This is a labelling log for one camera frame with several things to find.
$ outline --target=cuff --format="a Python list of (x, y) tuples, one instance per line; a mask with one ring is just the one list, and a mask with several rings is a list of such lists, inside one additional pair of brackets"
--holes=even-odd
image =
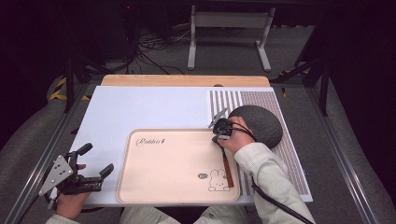
[(79, 223), (67, 217), (63, 217), (58, 214), (53, 214), (52, 217), (47, 221), (47, 224), (79, 224)]

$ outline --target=wooden board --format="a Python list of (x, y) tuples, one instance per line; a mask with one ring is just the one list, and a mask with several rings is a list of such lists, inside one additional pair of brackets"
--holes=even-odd
[(118, 187), (121, 203), (233, 202), (240, 195), (236, 162), (226, 150), (234, 187), (229, 188), (221, 149), (209, 129), (138, 129), (131, 133)]
[(267, 77), (189, 75), (107, 75), (102, 86), (270, 87)]

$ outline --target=tray lip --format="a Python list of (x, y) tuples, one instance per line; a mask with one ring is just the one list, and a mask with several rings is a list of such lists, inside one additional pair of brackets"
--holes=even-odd
[(167, 128), (141, 128), (141, 129), (134, 129), (134, 130), (132, 130), (131, 131), (131, 133), (128, 135), (128, 140), (126, 141), (126, 146), (125, 146), (125, 150), (124, 150), (124, 155), (123, 155), (123, 159), (122, 159), (122, 166), (121, 166), (121, 169), (120, 169), (120, 177), (119, 177), (119, 181), (118, 181), (118, 185), (117, 185), (117, 194), (116, 194), (116, 196), (117, 196), (117, 200), (120, 202), (120, 203), (123, 203), (123, 204), (141, 204), (141, 205), (154, 205), (154, 204), (168, 204), (168, 205), (172, 205), (172, 204), (174, 204), (174, 205), (177, 205), (177, 204), (180, 204), (180, 205), (182, 205), (182, 204), (223, 204), (223, 203), (232, 203), (232, 202), (235, 202), (236, 200), (238, 200), (240, 197), (241, 197), (241, 186), (239, 185), (239, 182), (240, 182), (240, 179), (239, 179), (239, 174), (238, 174), (238, 171), (236, 170), (236, 172), (235, 172), (235, 175), (236, 175), (236, 179), (237, 179), (237, 185), (238, 185), (238, 188), (237, 188), (237, 196), (235, 197), (235, 198), (233, 198), (233, 199), (231, 199), (231, 200), (218, 200), (218, 201), (212, 201), (212, 202), (196, 202), (196, 201), (180, 201), (180, 202), (166, 202), (166, 203), (161, 203), (161, 202), (133, 202), (133, 203), (131, 203), (131, 202), (125, 202), (124, 200), (122, 200), (121, 198), (120, 198), (120, 182), (121, 182), (121, 180), (122, 180), (122, 173), (123, 173), (123, 170), (124, 170), (124, 166), (125, 166), (125, 160), (126, 160), (126, 156), (127, 156), (127, 153), (128, 153), (128, 146), (129, 146), (129, 143), (130, 143), (130, 140), (131, 140), (131, 138), (132, 138), (132, 136), (135, 134), (135, 133), (142, 133), (142, 132), (144, 132), (144, 133), (147, 133), (147, 132), (185, 132), (185, 131), (189, 131), (189, 132), (205, 132), (205, 133), (207, 133), (207, 132), (212, 132), (212, 129), (209, 129), (209, 128), (169, 128), (169, 129), (167, 129)]

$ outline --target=white sleeve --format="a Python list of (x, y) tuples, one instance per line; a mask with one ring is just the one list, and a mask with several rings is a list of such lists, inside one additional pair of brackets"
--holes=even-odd
[[(240, 167), (254, 177), (265, 194), (315, 222), (299, 193), (288, 179), (288, 167), (265, 144), (251, 143), (235, 153)], [(254, 203), (263, 223), (301, 223), (295, 217), (264, 200), (257, 192)]]
[(79, 224), (79, 223), (67, 217), (62, 217), (57, 214), (53, 214), (52, 217), (50, 217), (47, 220), (46, 224)]

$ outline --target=cartoon rabbit drawing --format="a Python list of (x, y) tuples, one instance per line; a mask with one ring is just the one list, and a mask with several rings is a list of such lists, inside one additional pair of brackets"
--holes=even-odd
[(224, 170), (212, 170), (210, 172), (209, 191), (229, 191), (227, 176)]

